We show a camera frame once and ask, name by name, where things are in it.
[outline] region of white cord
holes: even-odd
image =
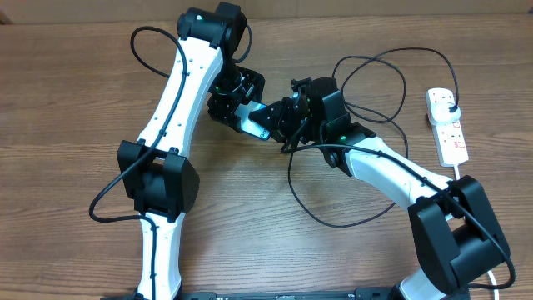
[[[459,174],[459,166],[453,165],[453,171],[456,174],[456,180],[459,180],[461,178],[461,175]],[[489,270],[489,272],[486,273],[489,276],[489,279],[491,280],[492,285],[496,284],[496,278],[494,277],[494,274],[492,273],[492,270]],[[500,300],[500,291],[497,289],[493,290],[494,292],[494,300]]]

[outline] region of wooden table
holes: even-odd
[[[118,173],[121,140],[134,141],[159,101],[165,79],[131,55],[130,34],[174,22],[0,26],[0,298],[96,299],[130,293],[141,274],[138,222],[96,223],[87,208]],[[511,245],[518,273],[504,299],[533,292],[533,19],[527,15],[349,17],[251,20],[253,46],[243,66],[266,78],[265,103],[291,94],[293,78],[331,76],[345,55],[429,47],[453,62],[471,160],[461,166],[483,183]],[[241,49],[247,43],[243,38]],[[155,33],[137,40],[147,62],[168,71],[171,42]],[[424,94],[452,88],[434,54],[386,57],[406,75],[406,105],[396,119],[410,158],[439,166]],[[344,78],[355,62],[344,65]],[[392,115],[401,80],[371,65],[346,99]],[[399,153],[390,124],[364,122]],[[349,290],[391,286],[417,267],[411,227],[395,207],[374,222],[331,229],[314,222],[286,182],[280,144],[233,132],[201,113],[191,161],[202,179],[182,234],[185,291],[218,293]],[[373,187],[330,169],[318,151],[298,153],[294,183],[319,218],[348,223],[390,204]],[[97,207],[110,217],[134,213],[123,187]],[[500,266],[502,283],[507,270]],[[479,279],[487,282],[485,277]],[[475,292],[479,299],[489,292]]]

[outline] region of white power strip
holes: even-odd
[[[456,112],[447,110],[449,104],[455,103],[453,93],[445,88],[432,88],[427,91],[427,115],[433,127],[436,151],[442,167],[458,166],[468,160],[465,136],[461,129],[459,117],[461,110]]]

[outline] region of wood grain surface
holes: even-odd
[[[176,31],[174,22],[0,27],[1,299],[98,299],[131,293],[138,285],[139,223],[96,223],[87,208],[118,173],[119,143],[136,139],[165,86],[130,53],[130,34],[141,25]],[[304,18],[251,25],[254,43],[243,66],[264,74],[265,103],[290,95],[293,78],[331,76],[345,55],[409,46],[447,55],[459,78],[471,157],[461,173],[483,184],[518,274],[502,298],[531,299],[531,16]],[[236,56],[246,43],[247,37]],[[171,42],[146,33],[137,48],[148,63],[169,71],[176,51]],[[386,58],[406,75],[406,105],[396,121],[409,137],[410,158],[452,177],[439,166],[424,100],[428,88],[453,87],[446,65],[425,52]],[[346,63],[338,77],[354,67],[356,62]],[[346,99],[390,116],[401,89],[397,74],[371,65],[353,78]],[[403,153],[393,126],[363,124]],[[391,286],[417,269],[405,212],[395,207],[350,229],[314,222],[291,195],[288,156],[280,146],[235,133],[202,111],[191,156],[201,189],[182,233],[184,291],[349,290]],[[331,223],[367,218],[390,204],[373,187],[330,169],[318,151],[298,153],[293,176],[303,202]],[[121,184],[97,213],[134,213]],[[507,279],[505,267],[495,273],[500,283]],[[474,297],[491,295],[476,291]]]

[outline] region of beige wall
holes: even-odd
[[[189,7],[214,10],[219,0],[0,0],[12,23],[176,20]],[[533,0],[226,0],[248,18],[393,14],[526,13]]]

